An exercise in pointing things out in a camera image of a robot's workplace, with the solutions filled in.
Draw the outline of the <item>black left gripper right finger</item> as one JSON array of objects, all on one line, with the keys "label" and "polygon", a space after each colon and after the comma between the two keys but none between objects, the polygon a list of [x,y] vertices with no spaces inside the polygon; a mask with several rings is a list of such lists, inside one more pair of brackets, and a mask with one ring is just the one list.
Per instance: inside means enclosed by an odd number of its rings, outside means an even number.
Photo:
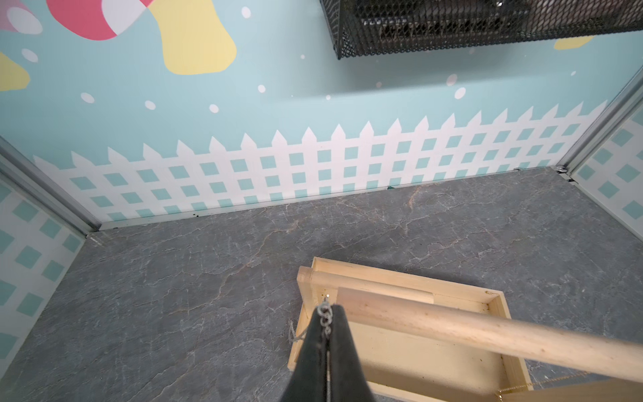
[{"label": "black left gripper right finger", "polygon": [[332,402],[374,402],[373,392],[363,373],[345,309],[332,305],[329,340],[330,400]]}]

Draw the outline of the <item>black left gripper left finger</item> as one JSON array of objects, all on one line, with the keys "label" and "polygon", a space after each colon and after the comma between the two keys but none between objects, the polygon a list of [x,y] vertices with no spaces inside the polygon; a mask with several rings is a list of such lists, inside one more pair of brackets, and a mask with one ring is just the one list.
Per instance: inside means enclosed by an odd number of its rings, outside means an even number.
[{"label": "black left gripper left finger", "polygon": [[311,316],[296,368],[281,401],[326,401],[328,397],[328,310],[317,308]]}]

